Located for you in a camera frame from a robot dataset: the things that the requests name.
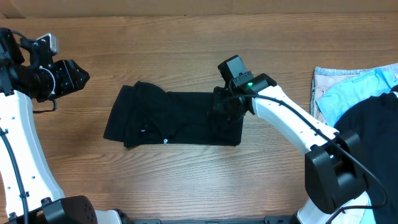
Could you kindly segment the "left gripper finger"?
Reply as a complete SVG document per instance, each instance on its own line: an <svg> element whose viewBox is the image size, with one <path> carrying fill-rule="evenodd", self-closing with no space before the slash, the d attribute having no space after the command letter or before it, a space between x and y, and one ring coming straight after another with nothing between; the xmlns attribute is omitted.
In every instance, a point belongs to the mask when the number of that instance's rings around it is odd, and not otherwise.
<svg viewBox="0 0 398 224"><path fill-rule="evenodd" d="M73 79L72 81L68 82L67 94L71 94L76 91L82 90L85 87L88 80L89 80L89 78L77 78L77 79Z"/></svg>
<svg viewBox="0 0 398 224"><path fill-rule="evenodd" d="M72 68L74 80L78 82L87 82L90 79L89 73L82 69L74 60L70 60L70 67Z"/></svg>

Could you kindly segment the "black polo shirt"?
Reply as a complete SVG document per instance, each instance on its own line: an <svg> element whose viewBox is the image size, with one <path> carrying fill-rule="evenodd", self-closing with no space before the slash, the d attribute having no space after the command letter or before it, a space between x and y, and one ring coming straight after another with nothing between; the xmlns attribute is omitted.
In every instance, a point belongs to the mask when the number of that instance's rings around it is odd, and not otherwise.
<svg viewBox="0 0 398 224"><path fill-rule="evenodd" d="M172 92L146 82L122 86L103 137L131 148L143 144L237 146L243 120L212 110L214 93Z"/></svg>

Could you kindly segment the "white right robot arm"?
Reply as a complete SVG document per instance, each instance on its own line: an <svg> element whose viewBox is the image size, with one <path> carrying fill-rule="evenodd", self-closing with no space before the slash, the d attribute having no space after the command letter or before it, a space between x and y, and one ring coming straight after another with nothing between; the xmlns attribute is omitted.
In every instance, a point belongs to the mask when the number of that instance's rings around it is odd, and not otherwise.
<svg viewBox="0 0 398 224"><path fill-rule="evenodd" d="M372 184L357 134L341 133L310 116L268 75L222 72L213 109L239 119L246 112L277 128L305 161L308 200L292 216L269 217L267 223L374 222L367 189Z"/></svg>

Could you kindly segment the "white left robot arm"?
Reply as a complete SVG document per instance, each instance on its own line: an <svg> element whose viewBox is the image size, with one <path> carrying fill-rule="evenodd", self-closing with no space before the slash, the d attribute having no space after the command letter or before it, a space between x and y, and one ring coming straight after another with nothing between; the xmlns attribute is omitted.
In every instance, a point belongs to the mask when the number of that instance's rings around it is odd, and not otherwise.
<svg viewBox="0 0 398 224"><path fill-rule="evenodd" d="M56 100L84 88L90 76L73 60L53 61L54 35L37 39L1 29L1 177L9 223L130 223L120 210L96 210L85 196L66 197L47 164L32 100Z"/></svg>

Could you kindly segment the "light blue garment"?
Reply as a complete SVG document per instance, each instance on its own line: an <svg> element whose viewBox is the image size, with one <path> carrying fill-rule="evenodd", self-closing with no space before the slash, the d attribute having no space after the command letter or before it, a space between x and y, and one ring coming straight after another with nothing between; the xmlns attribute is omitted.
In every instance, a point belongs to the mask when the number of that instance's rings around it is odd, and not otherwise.
<svg viewBox="0 0 398 224"><path fill-rule="evenodd" d="M312 115L334 126L357 103L390 92L397 85L397 64L364 70L317 67L313 84Z"/></svg>

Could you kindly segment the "dark navy garment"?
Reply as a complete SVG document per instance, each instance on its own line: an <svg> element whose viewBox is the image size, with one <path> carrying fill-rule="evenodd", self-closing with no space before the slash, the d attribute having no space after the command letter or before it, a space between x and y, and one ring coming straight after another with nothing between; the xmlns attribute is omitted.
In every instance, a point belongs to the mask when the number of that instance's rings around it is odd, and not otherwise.
<svg viewBox="0 0 398 224"><path fill-rule="evenodd" d="M335 128L358 134L369 159L366 167L387 190L387 206L373 211L376 223L397 223L397 87L354 105Z"/></svg>

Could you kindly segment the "pale pink garment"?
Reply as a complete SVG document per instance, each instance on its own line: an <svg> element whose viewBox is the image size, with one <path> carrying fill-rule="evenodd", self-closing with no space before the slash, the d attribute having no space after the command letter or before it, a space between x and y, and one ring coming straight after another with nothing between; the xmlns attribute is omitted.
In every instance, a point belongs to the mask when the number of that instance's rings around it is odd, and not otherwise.
<svg viewBox="0 0 398 224"><path fill-rule="evenodd" d="M366 167L388 193L384 208L365 210L361 223L397 223L397 64L370 69L316 67L310 112L361 139Z"/></svg>

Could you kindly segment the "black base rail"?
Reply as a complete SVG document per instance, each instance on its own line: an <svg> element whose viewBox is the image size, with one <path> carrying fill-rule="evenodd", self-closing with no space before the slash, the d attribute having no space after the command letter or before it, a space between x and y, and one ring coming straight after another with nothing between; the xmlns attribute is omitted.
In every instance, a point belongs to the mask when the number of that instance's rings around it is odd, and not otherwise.
<svg viewBox="0 0 398 224"><path fill-rule="evenodd" d="M264 218L233 218L233 219L207 219L207 220L160 220L133 219L132 224L290 224L294 223L288 215L267 216Z"/></svg>

